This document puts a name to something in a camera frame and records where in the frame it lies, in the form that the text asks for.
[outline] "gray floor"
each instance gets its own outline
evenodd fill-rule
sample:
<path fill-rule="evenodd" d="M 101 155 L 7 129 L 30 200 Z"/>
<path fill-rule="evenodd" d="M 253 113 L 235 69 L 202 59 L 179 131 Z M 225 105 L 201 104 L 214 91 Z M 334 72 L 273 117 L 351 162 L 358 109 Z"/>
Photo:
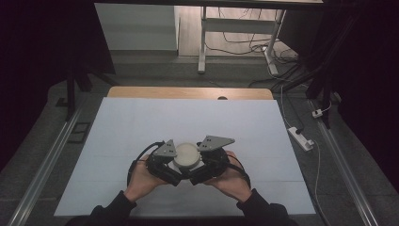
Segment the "gray floor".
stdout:
<path fill-rule="evenodd" d="M 197 9 L 188 8 L 187 12 L 189 10 L 196 11 Z M 181 26 L 181 29 L 190 27 L 187 24 L 181 24 Z M 220 41 L 223 39 L 220 34 L 217 35 L 219 35 L 219 38 L 209 40 L 216 40 L 209 42 L 214 44 L 215 47 L 230 48 L 230 51 L 244 51 L 245 49 L 243 48 L 247 46 L 237 47 L 236 45 L 226 44 Z M 207 58 L 206 74 L 199 75 L 197 73 L 197 46 L 199 46 L 196 44 L 197 41 L 199 41 L 198 35 L 195 38 L 188 37 L 185 40 L 181 36 L 180 54 L 182 57 L 169 54 L 161 55 L 159 53 L 139 54 L 135 52 L 132 54 L 115 52 L 113 53 L 113 61 L 117 75 L 110 76 L 123 86 L 224 88 L 246 88 L 253 80 L 270 78 L 265 68 L 265 60 L 259 55 L 250 56 L 251 58 L 242 58 L 241 56 L 224 56 L 211 52 L 207 52 L 211 57 Z M 289 65 L 278 65 L 281 72 L 286 71 L 287 67 Z M 94 85 L 91 92 L 76 92 L 78 100 L 82 99 L 83 96 L 88 98 L 88 104 L 84 106 L 78 122 L 93 123 L 102 98 L 106 96 L 106 93 L 111 88 L 95 76 L 90 76 L 90 79 Z M 260 83 L 255 84 L 253 87 L 256 89 L 268 89 L 274 83 L 275 81 Z M 331 225 L 364 225 L 342 176 L 331 158 L 330 150 L 321 136 L 317 122 L 311 116 L 308 100 L 303 94 L 304 90 L 304 87 L 299 87 L 290 91 L 288 97 L 284 95 L 283 105 L 287 121 L 293 126 L 299 126 L 298 115 L 305 124 L 304 135 L 316 140 L 320 146 L 321 165 L 317 192 L 320 206 Z M 49 90 L 48 97 L 48 103 L 35 126 L 7 167 L 1 171 L 0 225 L 6 225 L 9 222 L 15 208 L 40 167 L 44 156 L 53 145 L 56 136 L 65 123 L 66 108 L 56 107 L 56 102 L 59 98 L 66 98 L 66 83 L 63 82 L 53 86 Z M 274 97 L 280 104 L 279 93 L 274 94 Z M 287 98 L 290 98 L 292 105 L 290 105 Z M 381 172 L 374 159 L 342 121 L 336 108 L 337 106 L 334 103 L 330 117 L 332 131 L 343 148 L 347 161 L 374 209 L 380 225 L 397 225 L 397 222 L 399 222 L 397 211 L 399 209 L 399 196 L 397 192 Z M 79 135 L 69 136 L 69 141 L 78 139 L 80 139 Z M 314 195 L 318 152 L 314 150 L 304 153 L 293 140 L 292 144 L 309 191 Z M 66 144 L 46 186 L 30 213 L 26 225 L 64 225 L 66 223 L 67 220 L 65 218 L 54 218 L 53 214 L 82 148 L 83 144 L 72 142 Z M 324 225 L 318 215 L 293 216 L 293 218 L 300 225 Z"/>

